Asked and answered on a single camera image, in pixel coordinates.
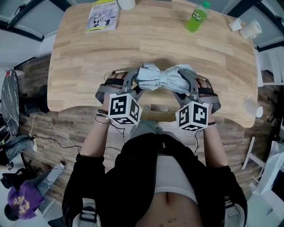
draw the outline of paper cup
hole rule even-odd
[[[117,0],[121,9],[130,10],[136,5],[135,0]]]
[[[256,38],[262,32],[259,23],[256,20],[251,21],[246,27],[240,30],[241,36],[244,38]]]
[[[241,19],[237,18],[233,22],[229,23],[229,27],[232,31],[237,31],[242,29],[243,27],[241,26]]]
[[[248,114],[254,116],[254,117],[262,117],[263,115],[263,108],[259,104],[257,104],[255,101],[253,101],[251,98],[247,98],[245,100],[245,110]]]

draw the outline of black strap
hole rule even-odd
[[[115,84],[115,85],[123,86],[123,82],[124,82],[124,79],[108,78],[105,82],[105,85]]]
[[[211,87],[199,87],[198,94],[214,94]]]

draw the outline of black sleeve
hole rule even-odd
[[[72,227],[73,219],[82,211],[83,198],[96,201],[100,182],[105,175],[103,157],[76,157],[73,172],[65,189],[62,202],[63,217],[67,227]]]
[[[229,197],[233,204],[239,204],[245,212],[245,223],[248,215],[248,204],[243,189],[239,186],[235,174],[229,166],[209,168],[215,176],[216,183],[220,186],[222,194]]]

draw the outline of book cover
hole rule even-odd
[[[115,30],[118,13],[119,6],[116,0],[99,0],[93,3],[86,33]]]

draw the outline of wooden floor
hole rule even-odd
[[[32,59],[18,68],[19,70],[24,71],[24,75],[19,77],[20,92],[27,93],[28,96],[33,96],[42,85],[47,85],[49,62],[50,55],[47,55],[39,59]],[[271,77],[268,74],[265,74],[264,80],[270,81]],[[264,159],[265,157],[266,141],[272,129],[272,124],[267,123],[266,121],[272,112],[272,105],[267,100],[267,97],[275,97],[273,89],[278,88],[273,86],[259,88],[258,100],[264,108],[264,115],[262,118],[256,119],[252,128],[244,129],[230,120],[223,118],[216,119],[222,142],[229,157],[229,165],[246,195],[250,192],[249,185],[253,182],[252,177],[257,176],[260,169],[255,163],[249,163],[245,170],[241,170],[242,163],[245,160],[252,136],[256,137],[253,153],[257,153],[259,158]],[[75,145],[82,146],[89,128],[92,125],[95,112],[96,108],[94,107],[82,106],[61,112],[49,112],[47,116],[59,133],[68,136]],[[28,134],[31,131],[33,117],[34,114],[31,114],[30,117],[21,117],[21,121],[24,125],[20,127],[19,134]],[[159,122],[158,126],[162,127],[165,131],[173,132],[186,146],[195,150],[196,140],[193,137],[193,133],[178,130],[174,122]],[[130,126],[126,126],[126,140],[130,129]],[[49,120],[41,113],[38,113],[34,118],[32,134],[34,136],[55,138],[62,146],[72,146],[68,139],[61,137],[56,133]],[[36,143],[38,152],[30,150],[24,151],[25,160],[31,160],[32,165],[35,168],[41,167],[43,170],[46,170],[52,168],[62,159],[67,161],[66,171],[59,177],[55,182],[54,187],[48,193],[50,196],[62,201],[64,189],[72,172],[77,153],[74,148],[63,149],[56,142],[51,140],[37,138]],[[199,159],[204,162],[202,132],[198,137],[198,143],[199,148],[197,149],[197,155]],[[123,144],[122,135],[114,127],[110,126],[107,137],[107,147],[121,149]],[[118,154],[119,151],[113,148],[106,149],[104,161],[106,171],[114,166],[114,161]]]

